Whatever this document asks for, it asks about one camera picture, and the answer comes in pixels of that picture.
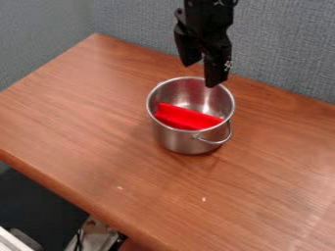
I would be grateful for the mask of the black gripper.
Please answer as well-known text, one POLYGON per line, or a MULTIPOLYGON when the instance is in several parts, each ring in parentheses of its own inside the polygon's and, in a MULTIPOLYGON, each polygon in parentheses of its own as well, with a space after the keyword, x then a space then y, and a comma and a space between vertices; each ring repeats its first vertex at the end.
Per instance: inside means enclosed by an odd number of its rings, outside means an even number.
POLYGON ((228 80, 232 67, 232 43, 228 29, 235 20, 238 0, 183 0, 174 12, 174 40, 184 67, 202 60, 204 54, 206 86, 212 88, 228 80))

